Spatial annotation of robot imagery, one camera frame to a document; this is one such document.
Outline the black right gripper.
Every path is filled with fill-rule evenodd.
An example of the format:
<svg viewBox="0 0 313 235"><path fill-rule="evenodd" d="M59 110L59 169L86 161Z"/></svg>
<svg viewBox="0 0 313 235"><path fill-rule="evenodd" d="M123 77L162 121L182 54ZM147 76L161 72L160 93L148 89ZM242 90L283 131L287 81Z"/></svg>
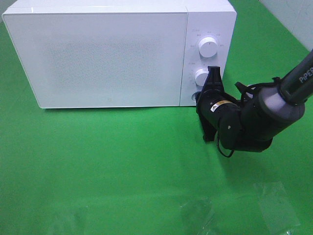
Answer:
<svg viewBox="0 0 313 235"><path fill-rule="evenodd" d="M220 67L208 66L208 76L201 93L196 93L196 111L203 130L203 140L212 142L217 130L239 126L239 102L224 92Z"/></svg>

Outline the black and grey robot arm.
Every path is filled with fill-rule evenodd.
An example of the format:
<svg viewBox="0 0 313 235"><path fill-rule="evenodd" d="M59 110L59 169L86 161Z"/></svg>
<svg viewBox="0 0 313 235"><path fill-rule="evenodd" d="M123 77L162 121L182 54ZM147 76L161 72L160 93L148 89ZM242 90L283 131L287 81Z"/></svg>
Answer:
<svg viewBox="0 0 313 235"><path fill-rule="evenodd" d="M283 78L246 86L235 84L240 99L224 91L220 68L208 67L208 76L196 93L196 112L205 142L217 148L262 152L273 137L301 119L313 94L313 54L310 52Z"/></svg>

